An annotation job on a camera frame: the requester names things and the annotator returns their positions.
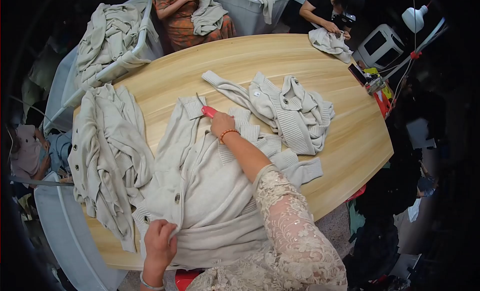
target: scissors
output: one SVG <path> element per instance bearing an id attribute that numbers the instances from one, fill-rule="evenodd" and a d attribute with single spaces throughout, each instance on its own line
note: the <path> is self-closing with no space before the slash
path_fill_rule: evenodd
<path id="1" fill-rule="evenodd" d="M 198 93 L 195 93 L 195 95 L 197 95 L 198 101 L 200 101 L 200 103 L 203 105 L 201 112 L 207 117 L 213 119 L 213 116 L 217 113 L 217 110 L 213 107 L 206 106 L 205 104 L 203 104 L 203 102 L 200 100 L 200 97 L 198 96 Z"/>

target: orange floral dress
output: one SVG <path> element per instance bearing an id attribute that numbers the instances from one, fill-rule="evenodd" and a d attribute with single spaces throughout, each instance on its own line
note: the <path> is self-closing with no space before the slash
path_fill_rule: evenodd
<path id="1" fill-rule="evenodd" d="M 156 10 L 161 10 L 175 3 L 177 0 L 152 0 Z M 233 21 L 228 15 L 223 16 L 221 29 L 214 30 L 207 35 L 194 35 L 192 14 L 198 8 L 198 0 L 187 2 L 174 14 L 165 19 L 165 28 L 172 41 L 175 51 L 189 48 L 198 44 L 232 38 L 236 35 Z"/>

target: light wood grain tabletop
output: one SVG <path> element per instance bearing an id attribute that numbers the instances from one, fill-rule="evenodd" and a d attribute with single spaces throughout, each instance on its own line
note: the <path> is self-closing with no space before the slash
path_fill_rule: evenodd
<path id="1" fill-rule="evenodd" d="M 286 75 L 295 76 L 307 91 L 316 91 L 333 102 L 335 117 L 329 127 L 320 157 L 323 176 L 304 184 L 315 220 L 342 204 L 363 186 L 393 155 L 393 148 L 380 109 L 359 85 L 348 65 L 310 44 L 308 35 L 268 34 L 232 38 L 188 48 L 153 61 L 122 77 L 115 88 L 125 85 L 143 111 L 147 143 L 153 154 L 163 136 L 177 97 L 206 96 L 208 105 L 228 112 L 237 106 L 216 91 L 201 76 L 212 70 L 221 78 L 248 89 L 257 71 L 281 88 Z M 272 133 L 253 114 L 250 121 Z M 198 131 L 209 127 L 203 118 Z M 313 156 L 299 156 L 308 160 Z M 140 253 L 124 252 L 113 234 L 87 216 L 93 239 L 109 267 L 141 270 Z M 135 229 L 137 251 L 140 234 Z"/>

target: black shirt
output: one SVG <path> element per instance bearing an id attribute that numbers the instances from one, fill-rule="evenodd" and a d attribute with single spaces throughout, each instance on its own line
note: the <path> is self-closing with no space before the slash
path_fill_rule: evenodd
<path id="1" fill-rule="evenodd" d="M 317 17 L 321 17 L 324 20 L 332 22 L 333 5 L 330 0 L 307 0 L 311 5 L 315 6 L 315 10 L 312 11 Z M 294 25 L 290 29 L 290 33 L 304 33 L 307 34 L 310 30 L 314 30 L 315 27 L 302 16 L 299 16 L 297 25 Z"/>

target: embroidered lace blouse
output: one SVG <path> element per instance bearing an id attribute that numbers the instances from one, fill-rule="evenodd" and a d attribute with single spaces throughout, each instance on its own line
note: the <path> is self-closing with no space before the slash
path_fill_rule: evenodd
<path id="1" fill-rule="evenodd" d="M 192 290 L 346 290 L 345 265 L 314 224 L 305 197 L 273 165 L 253 184 L 268 241 L 229 266 L 197 276 Z"/>

